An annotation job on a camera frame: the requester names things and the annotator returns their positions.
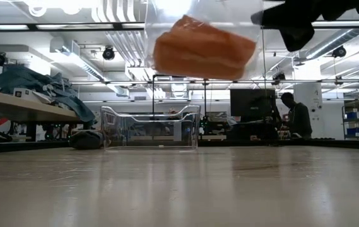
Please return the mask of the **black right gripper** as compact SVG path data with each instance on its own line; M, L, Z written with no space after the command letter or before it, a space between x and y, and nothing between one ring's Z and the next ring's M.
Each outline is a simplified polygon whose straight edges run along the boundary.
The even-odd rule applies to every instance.
M314 36L312 22L323 17L334 21L355 9L359 14L359 0L286 0L285 3L252 14L255 25L279 28L289 52L301 50Z

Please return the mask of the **orange elastic bandage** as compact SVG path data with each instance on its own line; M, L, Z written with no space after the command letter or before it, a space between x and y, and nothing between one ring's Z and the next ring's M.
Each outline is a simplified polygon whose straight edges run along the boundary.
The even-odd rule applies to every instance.
M152 68L162 74L240 79L256 42L184 15L155 42Z

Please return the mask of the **clear plastic zip bag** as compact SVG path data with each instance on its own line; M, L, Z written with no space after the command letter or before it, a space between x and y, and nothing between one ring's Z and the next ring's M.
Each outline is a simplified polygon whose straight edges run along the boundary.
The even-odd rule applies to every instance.
M261 34L260 26L253 24L250 17L263 8L262 0L148 0L144 22L145 64L152 68L151 55L156 39L169 31L177 20L187 15L256 42L254 55L240 79L246 78L256 67Z

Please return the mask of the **dark grey cloth roll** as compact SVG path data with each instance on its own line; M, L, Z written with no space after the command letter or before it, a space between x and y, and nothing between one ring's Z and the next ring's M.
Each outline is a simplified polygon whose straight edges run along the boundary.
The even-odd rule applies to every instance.
M78 131L70 137L69 145L78 150L100 149L103 134L99 131Z

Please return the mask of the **white pillar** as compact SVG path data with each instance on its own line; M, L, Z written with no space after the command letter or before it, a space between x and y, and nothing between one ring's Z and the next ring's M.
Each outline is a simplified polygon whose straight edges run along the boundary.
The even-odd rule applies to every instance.
M297 103L303 103L309 111L312 139L324 136L324 105L319 83L300 83L293 87Z

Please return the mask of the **black monitor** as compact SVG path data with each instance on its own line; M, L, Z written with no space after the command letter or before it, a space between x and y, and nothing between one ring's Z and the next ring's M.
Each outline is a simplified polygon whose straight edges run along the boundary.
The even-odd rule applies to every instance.
M265 89L230 90L230 113L234 117L267 117L275 105L275 91Z

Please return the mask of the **person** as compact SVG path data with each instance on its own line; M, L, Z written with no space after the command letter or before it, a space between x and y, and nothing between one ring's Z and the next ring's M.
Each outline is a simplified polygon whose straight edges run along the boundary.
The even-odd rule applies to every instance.
M303 103L297 103L289 92L282 94L281 101L289 108L287 126L291 137L310 139L312 127L308 108Z

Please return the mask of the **clear plastic bin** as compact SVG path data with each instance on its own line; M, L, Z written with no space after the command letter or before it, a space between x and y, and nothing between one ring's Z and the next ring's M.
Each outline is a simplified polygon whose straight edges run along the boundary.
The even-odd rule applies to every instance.
M201 107L187 105L171 114L128 114L102 106L103 146L113 149L176 149L198 147Z

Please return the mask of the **white box with label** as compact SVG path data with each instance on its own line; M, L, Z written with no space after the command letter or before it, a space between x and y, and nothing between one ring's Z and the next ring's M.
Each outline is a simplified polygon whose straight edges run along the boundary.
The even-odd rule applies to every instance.
M26 88L15 88L13 90L13 96L22 98L24 100L28 100L31 102L44 103L44 104L52 103L52 99L49 96L43 95L39 92L29 90Z

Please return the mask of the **silver ceiling duct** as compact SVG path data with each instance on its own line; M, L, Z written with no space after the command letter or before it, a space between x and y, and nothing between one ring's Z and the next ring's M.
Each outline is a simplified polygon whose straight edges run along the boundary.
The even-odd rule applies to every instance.
M359 54L359 28L341 29L311 49L300 50L295 60L299 57L300 62L306 62L320 57L331 57L333 51L340 47L346 51L346 55L342 56L343 61L356 57Z

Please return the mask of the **wooden workbench with metal frame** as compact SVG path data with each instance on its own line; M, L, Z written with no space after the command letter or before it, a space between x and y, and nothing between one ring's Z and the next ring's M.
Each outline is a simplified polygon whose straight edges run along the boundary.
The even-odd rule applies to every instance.
M24 100L4 93L0 93L0 119L1 118L26 124L28 142L36 141L37 125L39 123L82 123L72 110Z

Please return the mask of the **black table frame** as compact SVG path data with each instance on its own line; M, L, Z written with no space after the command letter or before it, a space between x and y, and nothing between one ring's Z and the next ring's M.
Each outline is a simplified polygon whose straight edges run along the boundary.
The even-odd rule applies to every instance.
M283 140L283 141L206 141L198 142L198 148L204 147L254 147L254 146L318 146L331 148L359 149L359 140ZM39 149L70 148L67 141L0 143L0 153L29 151Z

